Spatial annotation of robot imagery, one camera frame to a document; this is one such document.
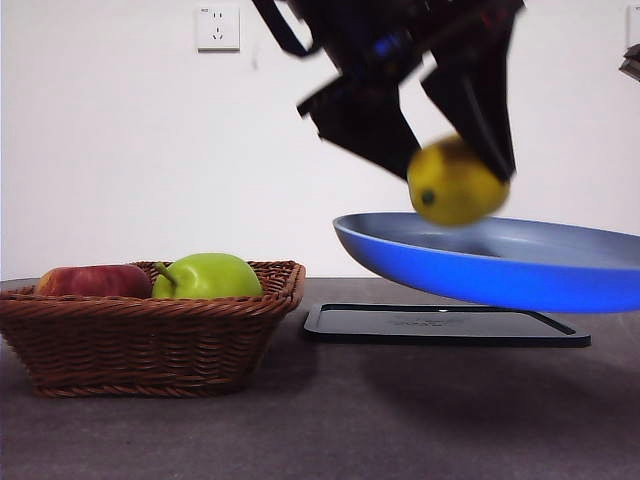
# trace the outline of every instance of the robot component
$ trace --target robot component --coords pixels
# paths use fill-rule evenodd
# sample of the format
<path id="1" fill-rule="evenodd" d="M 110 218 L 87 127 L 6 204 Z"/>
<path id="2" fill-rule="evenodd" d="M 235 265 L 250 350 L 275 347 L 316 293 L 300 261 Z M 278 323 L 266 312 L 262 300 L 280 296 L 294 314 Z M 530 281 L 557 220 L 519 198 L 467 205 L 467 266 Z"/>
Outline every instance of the robot component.
<path id="1" fill-rule="evenodd" d="M 253 0 L 280 47 L 323 48 L 340 75 L 298 105 L 318 134 L 406 179 L 420 148 L 398 85 L 432 52 L 422 81 L 433 103 L 502 181 L 515 171 L 506 58 L 522 0 L 288 0 L 313 36 L 303 46 L 274 0 Z"/>

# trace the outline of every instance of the yellow lemon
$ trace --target yellow lemon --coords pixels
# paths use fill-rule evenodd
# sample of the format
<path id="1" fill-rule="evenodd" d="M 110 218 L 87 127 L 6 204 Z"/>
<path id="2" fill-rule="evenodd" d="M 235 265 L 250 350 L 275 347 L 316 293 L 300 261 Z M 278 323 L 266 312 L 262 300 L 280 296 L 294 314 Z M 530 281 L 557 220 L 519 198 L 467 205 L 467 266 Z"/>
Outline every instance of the yellow lemon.
<path id="1" fill-rule="evenodd" d="M 417 152 L 407 170 L 416 212 L 445 226 L 465 225 L 496 211 L 509 196 L 501 182 L 458 135 Z"/>

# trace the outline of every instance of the basket rim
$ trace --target basket rim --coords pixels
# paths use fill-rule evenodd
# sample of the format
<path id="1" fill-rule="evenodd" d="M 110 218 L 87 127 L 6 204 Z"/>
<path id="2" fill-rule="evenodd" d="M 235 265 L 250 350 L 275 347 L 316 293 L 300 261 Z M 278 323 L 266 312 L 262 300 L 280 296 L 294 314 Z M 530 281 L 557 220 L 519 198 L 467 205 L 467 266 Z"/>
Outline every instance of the basket rim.
<path id="1" fill-rule="evenodd" d="M 147 261 L 130 262 L 132 265 L 154 263 Z M 304 278 L 306 269 L 304 265 L 301 265 L 293 260 L 280 260 L 280 261 L 248 261 L 250 265 L 289 265 L 291 266 L 291 272 L 288 275 L 284 288 L 275 293 L 266 293 L 258 296 L 238 296 L 238 297 L 217 297 L 212 299 L 207 298 L 138 298 L 138 297 L 125 297 L 125 296 L 84 296 L 84 295 L 36 295 L 32 293 L 35 285 L 23 287 L 17 290 L 0 291 L 0 302 L 5 301 L 37 301 L 43 303 L 65 303 L 70 302 L 90 302 L 93 304 L 141 304 L 141 305 L 228 305 L 228 304 L 246 304 L 251 303 L 273 303 L 274 301 L 281 300 L 287 297 L 301 296 L 299 278 Z"/>

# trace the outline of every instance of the blue plate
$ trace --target blue plate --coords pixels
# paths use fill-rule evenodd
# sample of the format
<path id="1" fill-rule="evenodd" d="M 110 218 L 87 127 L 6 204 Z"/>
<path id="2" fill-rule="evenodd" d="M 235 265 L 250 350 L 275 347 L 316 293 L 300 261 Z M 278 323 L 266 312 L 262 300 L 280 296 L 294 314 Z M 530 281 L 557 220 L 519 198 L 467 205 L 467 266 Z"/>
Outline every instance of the blue plate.
<path id="1" fill-rule="evenodd" d="M 427 292 L 542 312 L 640 309 L 640 237 L 501 218 L 442 228 L 415 213 L 333 223 L 362 266 Z"/>

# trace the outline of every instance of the brown woven basket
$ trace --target brown woven basket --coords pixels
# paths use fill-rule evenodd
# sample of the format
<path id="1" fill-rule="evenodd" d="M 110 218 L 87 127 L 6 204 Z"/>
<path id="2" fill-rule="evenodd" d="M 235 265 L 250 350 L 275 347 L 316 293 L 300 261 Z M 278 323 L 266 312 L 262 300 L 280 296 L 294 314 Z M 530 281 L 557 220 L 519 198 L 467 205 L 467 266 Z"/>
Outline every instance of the brown woven basket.
<path id="1" fill-rule="evenodd" d="M 292 261 L 249 262 L 261 297 L 215 300 L 0 295 L 0 333 L 47 397 L 202 397 L 239 390 L 303 295 Z M 154 281 L 153 262 L 136 262 Z"/>

